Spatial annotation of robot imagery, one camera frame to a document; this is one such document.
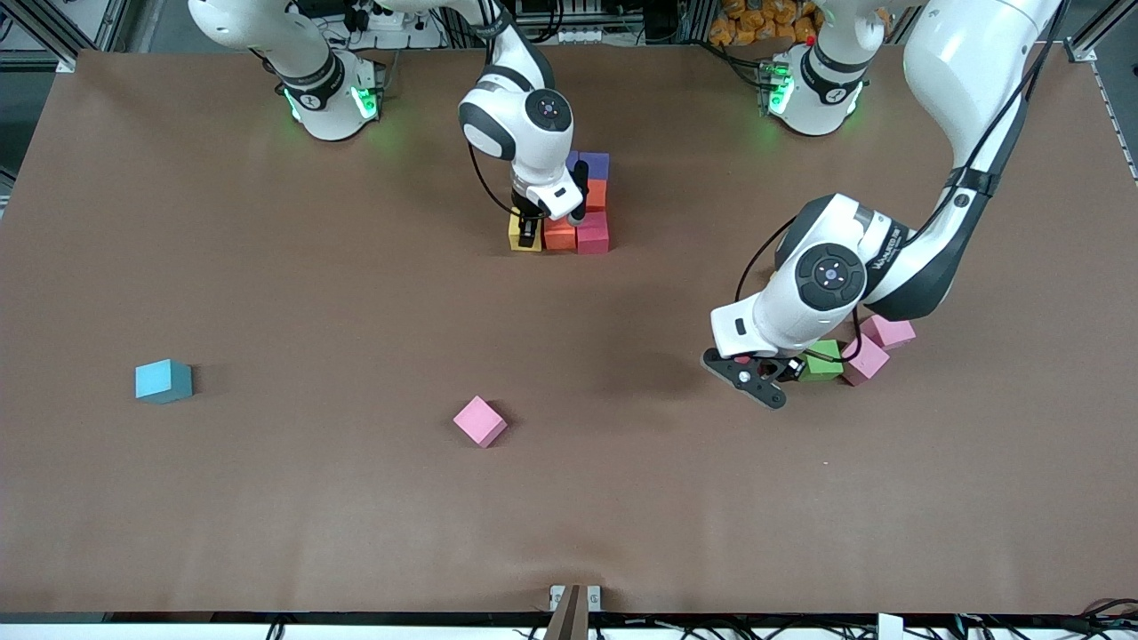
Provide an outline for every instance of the pink cube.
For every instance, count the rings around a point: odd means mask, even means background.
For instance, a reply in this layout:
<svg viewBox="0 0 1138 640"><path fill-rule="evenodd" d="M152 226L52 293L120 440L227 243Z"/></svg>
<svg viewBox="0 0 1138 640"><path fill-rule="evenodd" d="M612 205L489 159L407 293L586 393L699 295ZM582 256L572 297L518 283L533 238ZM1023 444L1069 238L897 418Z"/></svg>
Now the pink cube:
<svg viewBox="0 0 1138 640"><path fill-rule="evenodd" d="M459 415L454 417L454 424L467 432L470 440L478 446L486 449L505 429L505 420L481 396L475 396Z"/></svg>
<svg viewBox="0 0 1138 640"><path fill-rule="evenodd" d="M585 214L585 220L577 227L577 253L609 253L609 216L605 212L592 211Z"/></svg>
<svg viewBox="0 0 1138 640"><path fill-rule="evenodd" d="M871 315L861 322L861 335L885 351L897 348L917 337L908 320L892 322L881 315Z"/></svg>
<svg viewBox="0 0 1138 640"><path fill-rule="evenodd" d="M849 358L856 347L857 340L846 345L846 348L842 350L842 358ZM869 381L869 378L874 377L888 361L889 354L885 353L885 350L877 346L877 343L867 340L863 336L861 351L858 352L857 358L846 363L846 371L842 374L842 377L849 384L858 386Z"/></svg>

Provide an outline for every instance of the stack of cubes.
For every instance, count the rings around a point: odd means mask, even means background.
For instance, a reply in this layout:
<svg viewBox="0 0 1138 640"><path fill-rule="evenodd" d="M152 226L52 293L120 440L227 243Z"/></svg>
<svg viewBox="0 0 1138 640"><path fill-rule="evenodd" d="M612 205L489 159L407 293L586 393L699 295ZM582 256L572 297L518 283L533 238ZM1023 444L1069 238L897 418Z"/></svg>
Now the stack of cubes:
<svg viewBox="0 0 1138 640"><path fill-rule="evenodd" d="M869 381L885 362L889 362L889 351L908 344L916 338L916 331L908 320L892 322L881 315L873 315L861 322L861 350L857 358L846 362L830 362L807 353L806 364L802 374L799 375L801 381L832 380L841 376L850 385L858 386ZM810 345L810 350L831 358L849 358L857 350L857 340L846 345L839 352L835 340L818 340Z"/></svg>
<svg viewBox="0 0 1138 640"><path fill-rule="evenodd" d="M577 227L561 220L523 221L510 216L510 248L513 251L539 252L542 240L549 251L575 251L582 255L609 253L609 154L570 151L566 161L572 171L577 161L588 165L588 194L585 196L585 220ZM525 224L537 225L537 238L527 243Z"/></svg>

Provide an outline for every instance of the foam cube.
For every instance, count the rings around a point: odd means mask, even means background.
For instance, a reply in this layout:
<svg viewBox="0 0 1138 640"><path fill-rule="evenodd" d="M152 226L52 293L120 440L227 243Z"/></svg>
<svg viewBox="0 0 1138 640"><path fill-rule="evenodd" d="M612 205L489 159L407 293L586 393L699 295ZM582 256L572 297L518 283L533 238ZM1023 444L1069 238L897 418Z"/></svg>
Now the foam cube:
<svg viewBox="0 0 1138 640"><path fill-rule="evenodd" d="M608 180L588 179L588 195L585 196L585 212L604 211L607 195L609 190Z"/></svg>
<svg viewBox="0 0 1138 640"><path fill-rule="evenodd" d="M585 214L577 227L577 253L597 255L609 253L609 218L603 211Z"/></svg>
<svg viewBox="0 0 1138 640"><path fill-rule="evenodd" d="M818 340L810 345L810 351L815 353L820 353L823 355L828 355L831 358L840 358L841 350L838 348L838 340ZM799 381L803 383L818 383L823 380L832 380L838 376L842 375L846 368L841 362L828 362L820 358L815 358L809 353L803 354L806 358L806 364L802 368L802 372L799 375Z"/></svg>
<svg viewBox="0 0 1138 640"><path fill-rule="evenodd" d="M609 154L582 151L577 157L588 165L589 180L609 179Z"/></svg>
<svg viewBox="0 0 1138 640"><path fill-rule="evenodd" d="M569 224L569 218L545 220L542 236L550 251L574 251L577 248L577 229Z"/></svg>
<svg viewBox="0 0 1138 640"><path fill-rule="evenodd" d="M518 215L510 215L510 249L542 251L542 220L522 220Z"/></svg>
<svg viewBox="0 0 1138 640"><path fill-rule="evenodd" d="M908 320L893 322L881 315L871 315L861 322L861 335L877 343L885 351L897 348L917 337Z"/></svg>
<svg viewBox="0 0 1138 640"><path fill-rule="evenodd" d="M502 416L477 395L462 408L462 411L459 411L454 417L454 424L483 449L489 446L494 438L505 430L505 420Z"/></svg>
<svg viewBox="0 0 1138 640"><path fill-rule="evenodd" d="M855 347L857 347L857 340L846 345L846 348L842 350L842 358L849 358L850 354L853 353ZM846 371L842 372L842 377L846 378L846 381L853 386L865 384L869 381L869 378L874 377L888 361L889 354L885 353L885 350L877 346L877 343L867 340L863 336L861 351L858 352L857 358L846 363Z"/></svg>
<svg viewBox="0 0 1138 640"><path fill-rule="evenodd" d="M160 360L134 368L134 397L166 404L193 395L190 368L176 360Z"/></svg>

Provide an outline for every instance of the power strip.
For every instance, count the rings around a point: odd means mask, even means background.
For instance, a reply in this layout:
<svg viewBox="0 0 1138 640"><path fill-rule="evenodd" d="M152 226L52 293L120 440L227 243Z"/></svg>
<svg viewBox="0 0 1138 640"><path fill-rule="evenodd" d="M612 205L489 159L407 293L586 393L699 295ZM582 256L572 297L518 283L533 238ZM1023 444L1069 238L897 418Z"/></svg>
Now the power strip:
<svg viewBox="0 0 1138 640"><path fill-rule="evenodd" d="M599 27L571 27L558 32L559 44L600 44L604 32Z"/></svg>

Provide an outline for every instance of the yellow cube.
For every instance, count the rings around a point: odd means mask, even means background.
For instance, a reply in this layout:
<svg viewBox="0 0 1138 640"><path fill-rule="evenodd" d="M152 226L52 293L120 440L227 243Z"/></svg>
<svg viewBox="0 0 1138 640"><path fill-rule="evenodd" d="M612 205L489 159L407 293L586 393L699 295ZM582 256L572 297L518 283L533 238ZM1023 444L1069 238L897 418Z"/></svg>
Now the yellow cube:
<svg viewBox="0 0 1138 640"><path fill-rule="evenodd" d="M510 249L516 252L542 251L542 220L510 216Z"/></svg>

